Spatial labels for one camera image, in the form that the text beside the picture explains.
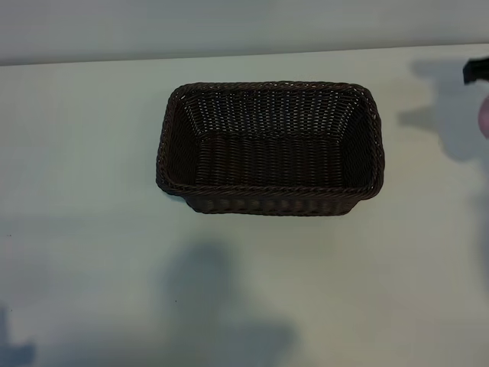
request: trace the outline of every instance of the wall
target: wall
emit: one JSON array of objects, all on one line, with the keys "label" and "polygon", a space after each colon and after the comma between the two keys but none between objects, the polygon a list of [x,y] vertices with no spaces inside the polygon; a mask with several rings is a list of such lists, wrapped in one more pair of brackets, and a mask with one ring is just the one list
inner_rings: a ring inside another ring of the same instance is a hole
[{"label": "wall", "polygon": [[485,0],[0,0],[0,64],[489,41]]}]

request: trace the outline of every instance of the brown wicker basket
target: brown wicker basket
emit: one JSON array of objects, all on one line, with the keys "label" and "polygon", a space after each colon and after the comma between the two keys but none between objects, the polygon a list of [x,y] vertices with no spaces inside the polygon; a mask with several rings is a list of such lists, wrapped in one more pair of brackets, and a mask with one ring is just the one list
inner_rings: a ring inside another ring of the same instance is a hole
[{"label": "brown wicker basket", "polygon": [[362,86],[195,83],[168,101],[156,181],[197,212],[337,216],[383,180],[381,120]]}]

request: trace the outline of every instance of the white surface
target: white surface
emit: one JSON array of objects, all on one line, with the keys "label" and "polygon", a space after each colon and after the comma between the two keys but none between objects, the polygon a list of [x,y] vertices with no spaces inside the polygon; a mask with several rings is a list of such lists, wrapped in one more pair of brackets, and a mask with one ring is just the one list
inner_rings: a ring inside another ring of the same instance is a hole
[{"label": "white surface", "polygon": [[0,0],[0,64],[489,41],[486,0]]},{"label": "white surface", "polygon": [[[487,366],[489,45],[0,68],[0,300],[37,365]],[[385,184],[347,216],[210,216],[154,183],[196,81],[360,83]]]}]

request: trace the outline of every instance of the rectangular basket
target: rectangular basket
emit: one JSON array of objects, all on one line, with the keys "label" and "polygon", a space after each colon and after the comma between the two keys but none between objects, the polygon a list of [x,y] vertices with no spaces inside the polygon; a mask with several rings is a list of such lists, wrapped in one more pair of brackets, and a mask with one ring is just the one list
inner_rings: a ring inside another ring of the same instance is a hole
[{"label": "rectangular basket", "polygon": [[382,187],[381,120],[355,84],[188,84],[168,101],[156,181],[201,213],[343,215]]}]

